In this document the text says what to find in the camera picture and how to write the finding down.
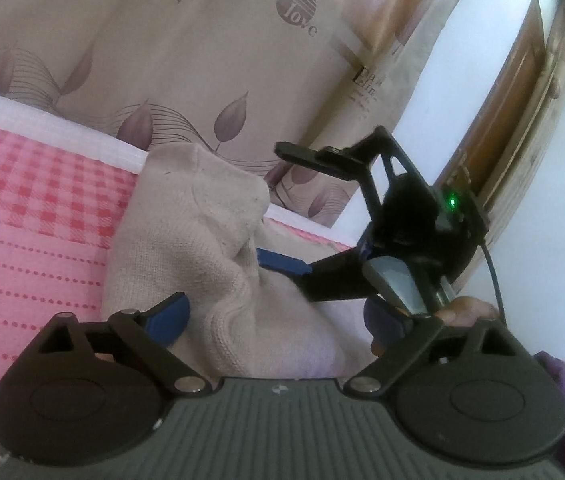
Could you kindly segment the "person's right hand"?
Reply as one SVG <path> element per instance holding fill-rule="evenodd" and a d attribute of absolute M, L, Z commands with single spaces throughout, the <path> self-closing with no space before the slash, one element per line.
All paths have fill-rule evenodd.
<path fill-rule="evenodd" d="M 435 312 L 435 316 L 446 326 L 454 327 L 471 327 L 481 318 L 497 320 L 501 317 L 499 309 L 493 304 L 469 296 L 455 298 Z M 371 334 L 371 353 L 381 356 L 391 344 L 409 332 L 412 315 L 376 296 L 365 302 L 364 323 Z"/>

